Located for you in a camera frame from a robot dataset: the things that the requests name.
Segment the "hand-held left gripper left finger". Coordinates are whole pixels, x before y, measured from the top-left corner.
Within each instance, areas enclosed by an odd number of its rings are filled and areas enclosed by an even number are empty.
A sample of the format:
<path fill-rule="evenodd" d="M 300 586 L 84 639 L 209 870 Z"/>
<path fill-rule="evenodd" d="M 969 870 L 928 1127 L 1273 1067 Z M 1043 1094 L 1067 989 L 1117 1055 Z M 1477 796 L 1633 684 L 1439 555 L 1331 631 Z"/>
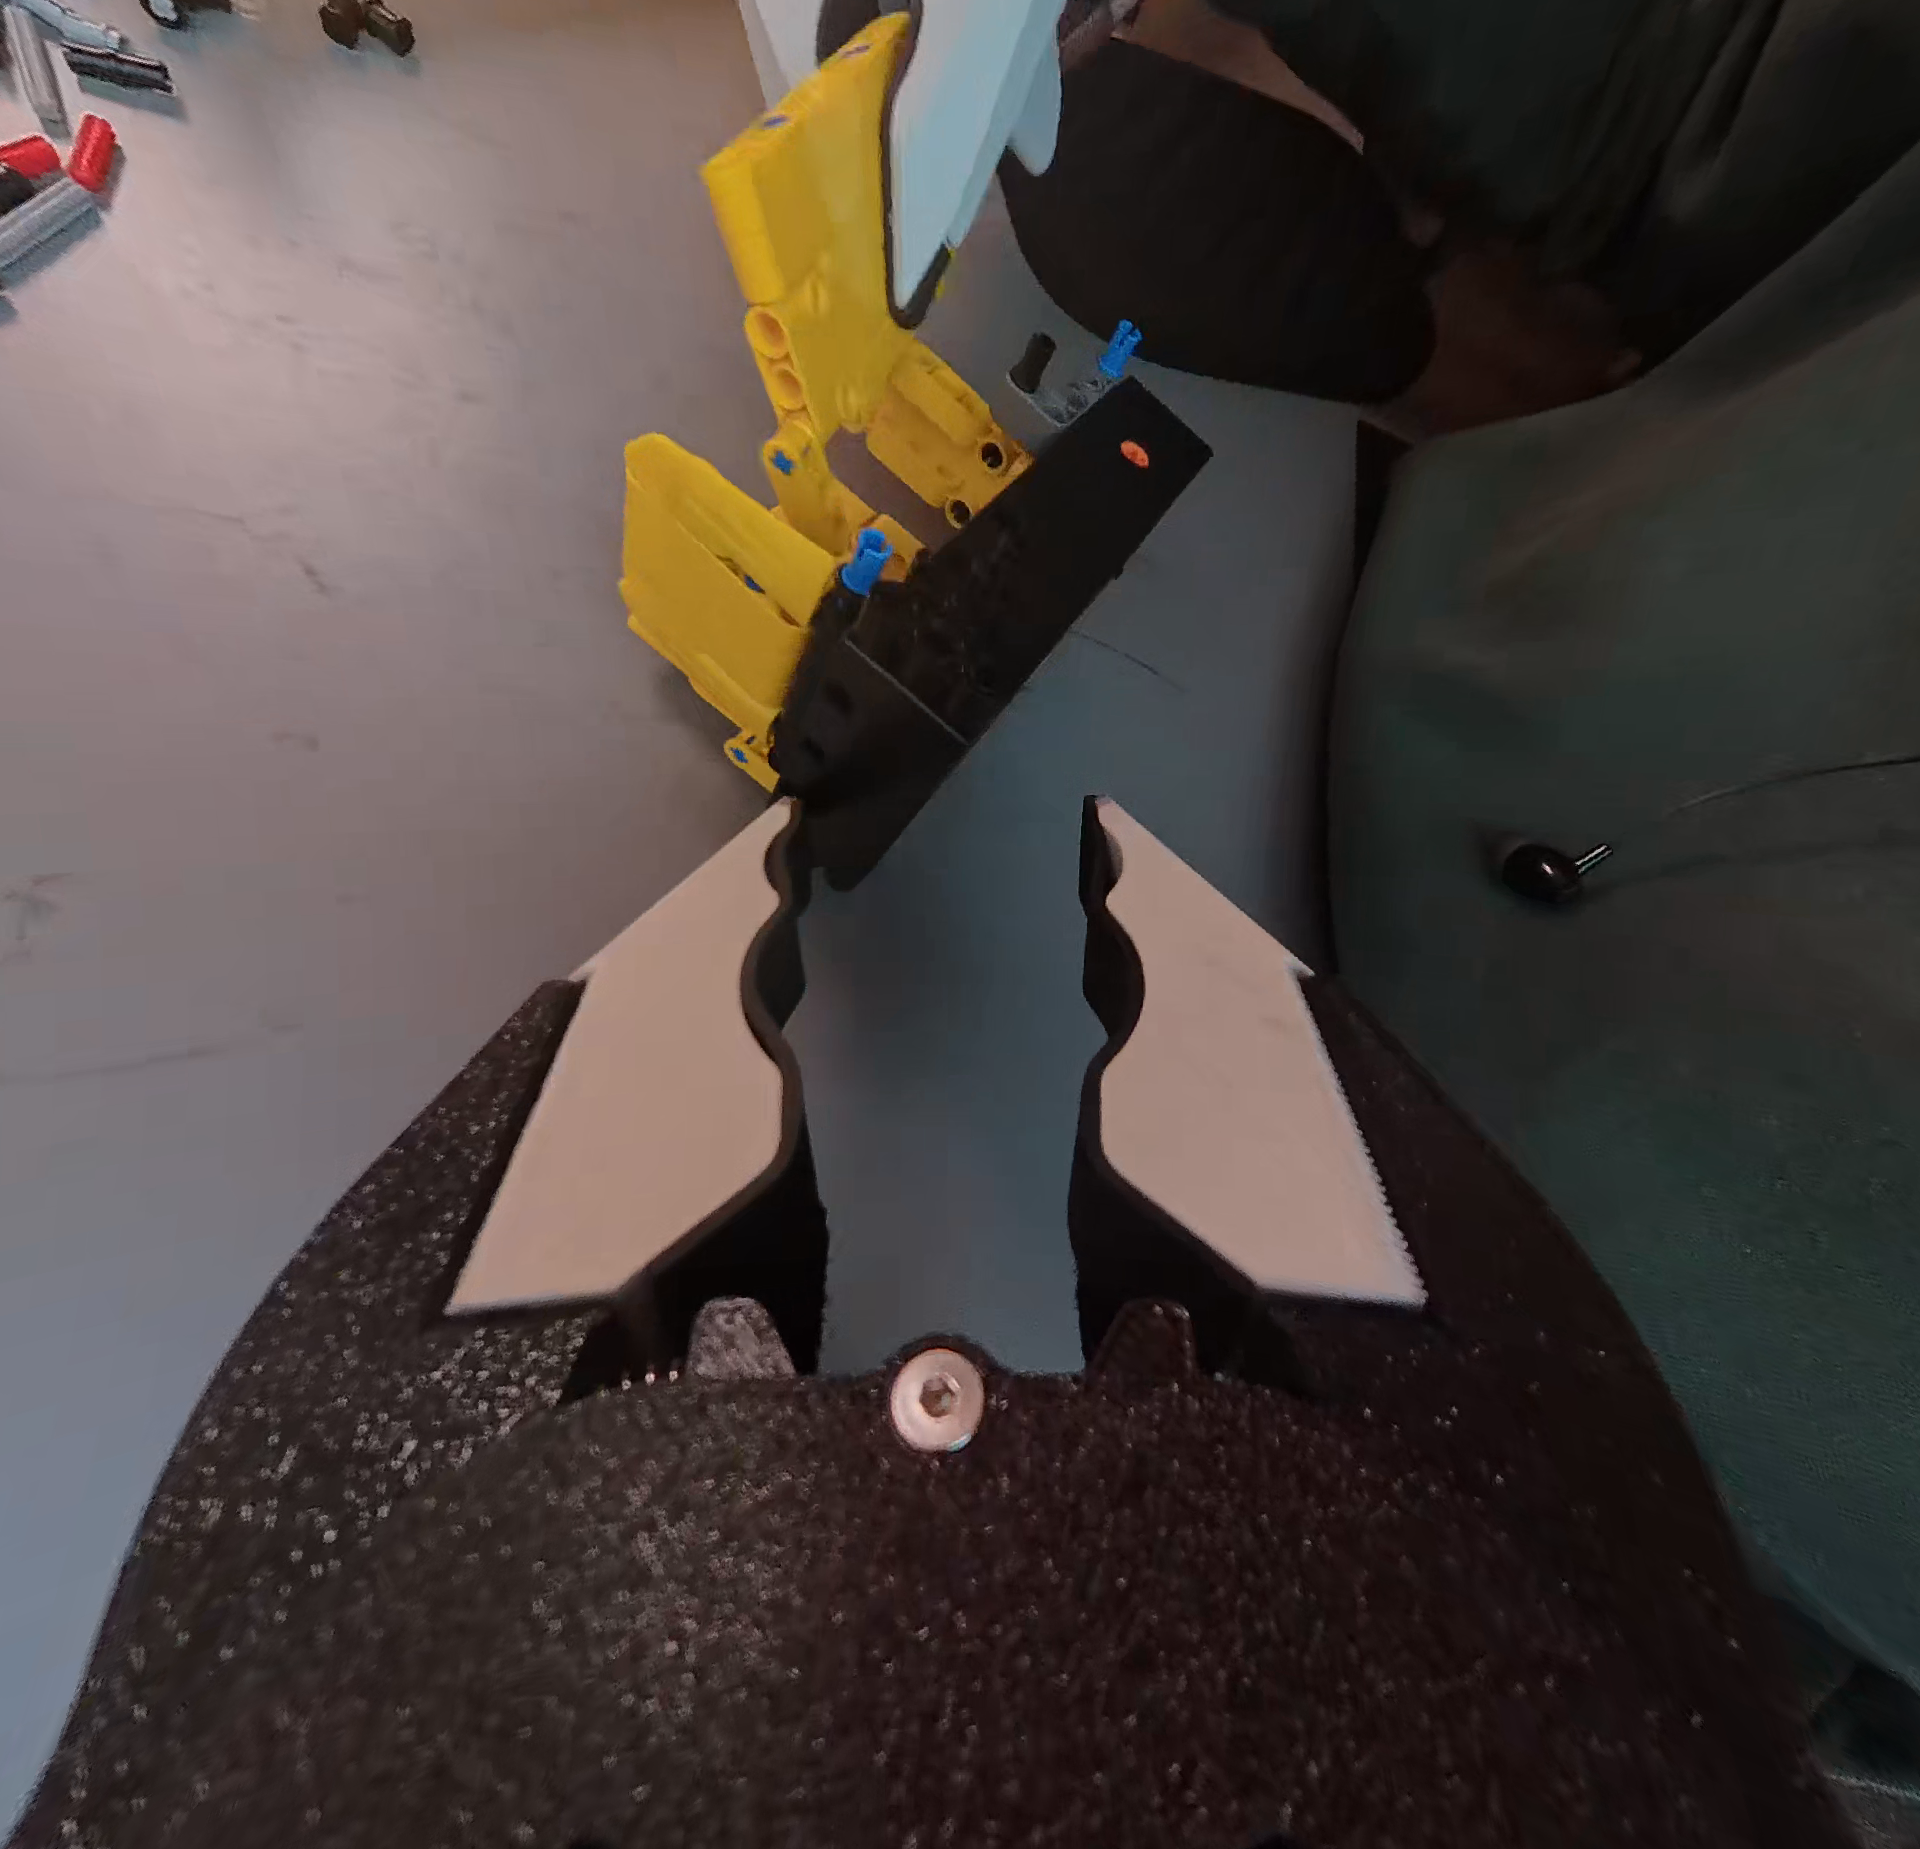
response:
<path fill-rule="evenodd" d="M 803 1127 L 800 832 L 776 801 L 573 976 L 445 1314 L 612 1304 L 783 1172 Z"/>

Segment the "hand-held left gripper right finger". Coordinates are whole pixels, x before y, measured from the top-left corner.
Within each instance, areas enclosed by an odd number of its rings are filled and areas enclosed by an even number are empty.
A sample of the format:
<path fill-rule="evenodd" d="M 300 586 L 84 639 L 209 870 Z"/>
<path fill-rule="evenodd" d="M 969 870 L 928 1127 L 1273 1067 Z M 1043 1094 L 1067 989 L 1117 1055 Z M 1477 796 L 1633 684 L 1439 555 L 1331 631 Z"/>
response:
<path fill-rule="evenodd" d="M 1114 798 L 1083 816 L 1097 1170 L 1261 1296 L 1424 1307 L 1310 968 Z"/>

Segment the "partly built yellow lego model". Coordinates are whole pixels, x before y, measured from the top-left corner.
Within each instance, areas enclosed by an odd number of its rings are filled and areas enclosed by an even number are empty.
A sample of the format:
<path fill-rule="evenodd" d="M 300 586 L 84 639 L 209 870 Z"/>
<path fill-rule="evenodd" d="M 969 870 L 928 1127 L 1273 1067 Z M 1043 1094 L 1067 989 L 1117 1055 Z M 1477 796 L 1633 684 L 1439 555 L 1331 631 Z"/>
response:
<path fill-rule="evenodd" d="M 1037 452 L 893 316 L 877 18 L 702 166 L 776 411 L 770 504 L 666 436 L 625 449 L 633 631 L 802 808 L 813 866 L 863 882 L 1211 463 L 1136 377 L 1043 391 Z"/>

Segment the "person's right forearm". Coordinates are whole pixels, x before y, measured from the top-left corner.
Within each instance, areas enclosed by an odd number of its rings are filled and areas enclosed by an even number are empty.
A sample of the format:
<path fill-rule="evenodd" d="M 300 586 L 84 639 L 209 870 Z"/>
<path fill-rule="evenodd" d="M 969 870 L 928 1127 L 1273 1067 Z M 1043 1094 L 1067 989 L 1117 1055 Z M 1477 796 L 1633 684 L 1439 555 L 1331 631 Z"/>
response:
<path fill-rule="evenodd" d="M 1784 0 L 1207 0 L 1417 201 L 1589 262 L 1713 150 Z"/>

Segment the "pile of small lego pins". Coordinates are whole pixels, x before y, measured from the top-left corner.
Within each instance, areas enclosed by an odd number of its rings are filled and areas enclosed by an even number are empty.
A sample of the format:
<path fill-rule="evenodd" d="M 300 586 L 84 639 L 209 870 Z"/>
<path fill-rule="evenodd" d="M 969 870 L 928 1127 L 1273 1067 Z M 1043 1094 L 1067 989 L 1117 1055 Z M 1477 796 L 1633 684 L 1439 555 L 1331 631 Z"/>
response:
<path fill-rule="evenodd" d="M 248 15 L 263 0 L 135 0 L 158 33 L 191 33 L 212 15 Z M 124 147 L 96 110 L 71 115 L 66 84 L 125 99 L 176 97 L 169 64 L 131 33 L 66 0 L 2 0 L 4 86 L 36 116 L 36 129 L 2 146 L 2 273 L 48 260 L 91 229 L 112 194 Z"/>

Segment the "person's green sweatshirt torso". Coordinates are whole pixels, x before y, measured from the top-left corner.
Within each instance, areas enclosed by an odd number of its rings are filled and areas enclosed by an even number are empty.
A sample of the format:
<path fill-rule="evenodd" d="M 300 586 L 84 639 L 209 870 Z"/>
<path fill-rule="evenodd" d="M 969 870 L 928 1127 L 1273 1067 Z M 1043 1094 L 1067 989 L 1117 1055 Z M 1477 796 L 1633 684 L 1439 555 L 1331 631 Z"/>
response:
<path fill-rule="evenodd" d="M 1916 1685 L 1918 164 L 1613 395 L 1416 449 L 1350 989 L 1542 1188 L 1765 1577 Z"/>

